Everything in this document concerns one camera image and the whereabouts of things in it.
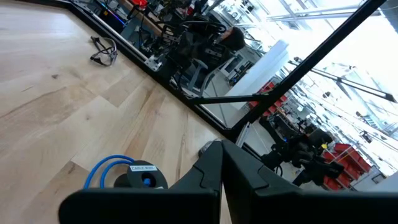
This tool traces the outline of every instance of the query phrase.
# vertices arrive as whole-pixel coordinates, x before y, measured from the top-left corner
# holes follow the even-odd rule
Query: glass wall
[[[281,41],[286,43],[286,58],[278,61],[279,69],[256,90],[259,93],[270,84],[277,85],[281,82],[362,3],[363,1],[225,0],[215,8],[215,12],[230,26],[239,27],[246,34],[245,50],[255,53],[257,61],[272,53],[272,48]],[[275,117],[284,119],[296,131],[301,129],[298,126],[300,121],[305,120],[308,126],[332,135],[334,144],[350,145],[369,165],[383,174],[391,175],[397,171],[397,103],[374,94],[377,91],[378,94],[384,92],[394,98],[397,96],[394,88],[397,82],[393,75],[397,73],[397,67],[392,53],[398,47],[398,34],[392,26],[393,15],[386,16],[386,12],[393,9],[386,6],[381,9],[304,76],[285,94],[279,105],[269,108],[251,126],[246,138],[248,145],[260,155],[268,153],[275,144],[275,133],[270,133],[267,125],[275,129]],[[243,55],[241,61],[246,61],[246,55]],[[226,73],[225,80],[229,81],[233,75],[233,71]],[[354,83],[350,86],[345,80]],[[370,93],[363,91],[363,86]],[[254,105],[255,102],[246,103],[246,112]],[[284,141],[289,133],[277,128],[276,135]],[[294,179],[298,169],[291,164],[284,166],[291,171],[284,174],[285,178]]]

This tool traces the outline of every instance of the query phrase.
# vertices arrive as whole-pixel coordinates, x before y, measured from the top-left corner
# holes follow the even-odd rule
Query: metal rod
[[[242,147],[243,146],[243,143],[246,140],[246,136],[249,133],[250,125],[251,125],[251,123],[247,123],[245,125],[245,127],[242,129],[241,133],[239,134],[239,137],[238,137],[238,139],[236,140],[236,143],[235,143],[238,147]]]
[[[283,17],[283,18],[275,18],[275,19],[267,19],[268,22],[290,22],[297,20],[308,20],[308,19],[332,19],[332,18],[345,18],[352,15],[352,12],[339,12],[334,14],[322,14],[322,15],[312,15],[312,16],[297,16],[297,17]],[[381,16],[380,12],[375,12],[371,14],[371,16]]]
[[[318,6],[315,4],[314,1],[312,1],[312,0],[308,0],[308,1],[309,1],[309,3],[312,5],[312,7],[318,8]],[[330,24],[329,20],[325,19],[325,22],[331,27],[332,30],[335,29],[335,28],[332,26],[332,24]]]
[[[255,42],[260,42],[260,43],[262,42],[261,40],[256,40],[256,39],[252,39],[252,38],[247,38],[247,37],[245,37],[245,39],[246,39],[246,40],[251,40],[251,41],[255,41]]]
[[[319,47],[317,47],[299,66],[297,66],[273,91],[269,93],[266,101],[260,102],[255,108],[240,119],[233,127],[233,134],[242,130],[247,123],[253,123],[275,101],[289,91],[311,68],[317,65],[331,50],[355,30],[366,18],[377,10],[386,0],[368,0],[356,12],[354,12],[342,25],[339,26]]]
[[[339,10],[350,10],[350,9],[357,9],[358,5],[351,5],[351,6],[342,6],[342,7],[331,7],[331,8],[315,8],[315,9],[304,9],[304,10],[298,10],[294,11],[293,13],[296,16],[299,16],[301,14],[308,14],[308,13],[316,13],[316,12],[331,12],[331,11],[339,11]],[[275,15],[275,16],[269,16],[267,17],[268,19],[273,19],[277,17],[287,17],[290,16],[290,14],[283,14],[283,15]]]
[[[295,65],[295,66],[300,65],[298,62],[293,62],[293,61],[289,61],[289,63],[292,64],[292,65]],[[368,87],[366,85],[362,85],[360,83],[356,83],[356,82],[353,82],[351,80],[338,77],[336,75],[324,72],[324,71],[316,69],[316,68],[312,68],[311,72],[313,72],[315,74],[318,74],[318,75],[321,75],[321,76],[323,76],[325,78],[329,78],[331,80],[334,80],[336,82],[348,85],[348,86],[350,86],[352,88],[355,88],[357,90],[361,90],[361,91],[364,91],[366,93],[372,94],[374,96],[380,97],[380,98],[385,99],[387,101],[391,101],[391,102],[397,103],[397,101],[394,98],[394,96],[392,94],[390,94],[390,93],[385,93],[385,92],[377,90],[375,88],[371,88],[371,87]]]
[[[250,102],[250,101],[262,101],[266,100],[268,95],[264,94],[253,94],[246,96],[220,96],[220,97],[196,97],[189,101],[194,105],[204,104],[215,104],[215,103],[239,103],[239,102]]]
[[[265,52],[265,51],[263,51],[263,50],[255,49],[255,48],[249,46],[248,44],[246,44],[246,47],[247,47],[247,48],[250,48],[250,49],[252,49],[252,50],[254,50],[254,51],[256,51],[256,52],[262,53],[262,54],[266,54],[266,53],[267,53],[267,52]]]
[[[290,6],[285,2],[285,0],[279,0],[279,2],[283,5],[283,7],[286,9],[286,11],[289,12],[289,15],[293,18],[296,18],[297,15],[293,12],[293,10],[290,8]]]

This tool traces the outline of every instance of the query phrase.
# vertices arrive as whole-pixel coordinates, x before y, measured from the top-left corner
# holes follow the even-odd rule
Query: red storage box
[[[336,180],[333,180],[326,176],[323,178],[323,184],[325,184],[329,189],[332,190],[340,190],[343,188]]]
[[[276,106],[270,106],[270,107],[268,108],[268,110],[269,110],[271,113],[275,113],[275,111],[276,111]]]
[[[344,152],[345,150],[347,150],[350,147],[351,147],[351,145],[349,145],[349,144],[336,143],[334,149],[336,152],[338,152],[338,154],[341,154],[342,152]]]
[[[333,159],[335,159],[333,157],[333,155],[330,152],[328,152],[328,151],[325,151],[323,153],[323,157],[326,159],[327,162],[331,162]]]
[[[351,184],[351,182],[353,181],[353,179],[345,174],[344,172],[341,173],[337,179],[340,181],[341,184],[343,184],[345,187],[349,187],[349,185]]]
[[[286,102],[287,101],[287,97],[285,95],[283,95],[280,100],[282,100],[282,102]]]
[[[345,172],[347,172],[350,176],[352,176],[354,179],[358,180],[361,174],[358,172],[358,169],[356,169],[353,166],[348,166],[347,168],[344,169]]]
[[[249,106],[251,109],[253,109],[255,106],[257,106],[257,104],[259,104],[257,101],[249,102]]]
[[[281,107],[282,106],[282,101],[281,100],[277,100],[275,103],[274,103],[274,105],[275,106],[277,106],[277,107]]]
[[[371,166],[362,158],[361,155],[359,155],[358,152],[350,150],[349,156],[353,160],[353,164],[361,169],[361,172],[369,172],[371,170]]]
[[[263,116],[269,116],[269,115],[271,115],[271,112],[266,111],[266,112],[264,112],[262,115],[263,115]]]

